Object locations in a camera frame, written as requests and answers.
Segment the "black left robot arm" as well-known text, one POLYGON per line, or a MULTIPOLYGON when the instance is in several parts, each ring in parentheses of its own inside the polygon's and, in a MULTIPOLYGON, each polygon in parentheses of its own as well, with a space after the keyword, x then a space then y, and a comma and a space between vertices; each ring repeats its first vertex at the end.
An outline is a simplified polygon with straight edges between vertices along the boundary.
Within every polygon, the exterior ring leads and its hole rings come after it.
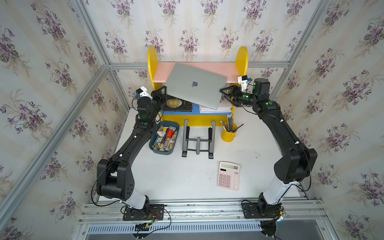
POLYGON ((95 187, 99 196, 115 199, 130 209, 148 214, 149 197, 135 189, 132 165, 142 147, 156 132, 156 118, 167 101, 167 87, 152 91, 150 96, 144 89, 137 90, 137 93, 140 97, 132 134, 109 159, 99 161, 95 187))

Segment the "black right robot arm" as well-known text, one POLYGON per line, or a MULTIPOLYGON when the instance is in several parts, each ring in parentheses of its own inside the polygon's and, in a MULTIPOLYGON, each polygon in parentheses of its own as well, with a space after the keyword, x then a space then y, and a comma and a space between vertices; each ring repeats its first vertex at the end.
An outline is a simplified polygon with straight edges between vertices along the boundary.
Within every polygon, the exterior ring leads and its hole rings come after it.
POLYGON ((318 153, 309 149, 296 136, 283 117, 280 105, 270 100, 270 82, 267 79, 254 79, 252 92, 248 93, 239 86, 230 86, 220 90, 221 94, 235 107, 252 107, 271 131, 282 157, 274 164, 275 178, 258 199, 261 211, 281 206, 281 199, 291 186, 296 187, 305 178, 311 178, 312 169, 318 153))

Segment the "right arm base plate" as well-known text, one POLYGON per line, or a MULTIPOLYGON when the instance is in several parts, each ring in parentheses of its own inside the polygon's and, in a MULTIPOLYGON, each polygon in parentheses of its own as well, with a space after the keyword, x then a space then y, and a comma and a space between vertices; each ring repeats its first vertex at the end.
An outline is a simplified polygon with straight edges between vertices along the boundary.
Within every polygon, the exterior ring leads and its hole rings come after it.
POLYGON ((282 204, 268 205, 265 202, 250 202, 243 200, 241 207, 245 219, 272 219, 277 220, 284 212, 282 204))

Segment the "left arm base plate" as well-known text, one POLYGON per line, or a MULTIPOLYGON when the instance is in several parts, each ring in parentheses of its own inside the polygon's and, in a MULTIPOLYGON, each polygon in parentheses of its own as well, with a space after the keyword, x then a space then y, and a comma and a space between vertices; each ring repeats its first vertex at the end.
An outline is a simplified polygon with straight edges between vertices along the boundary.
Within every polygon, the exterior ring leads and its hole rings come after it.
POLYGON ((165 205, 150 204, 148 210, 136 210, 129 207, 121 209, 124 221, 154 221, 163 220, 165 213, 165 205))

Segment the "silver laptop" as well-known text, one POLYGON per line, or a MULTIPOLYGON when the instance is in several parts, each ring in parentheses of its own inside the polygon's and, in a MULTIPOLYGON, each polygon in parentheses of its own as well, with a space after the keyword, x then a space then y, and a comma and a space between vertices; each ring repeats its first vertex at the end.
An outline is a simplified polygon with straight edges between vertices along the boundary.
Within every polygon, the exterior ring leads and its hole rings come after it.
POLYGON ((219 107, 227 77, 184 64, 175 64, 165 86, 167 94, 216 110, 219 107))

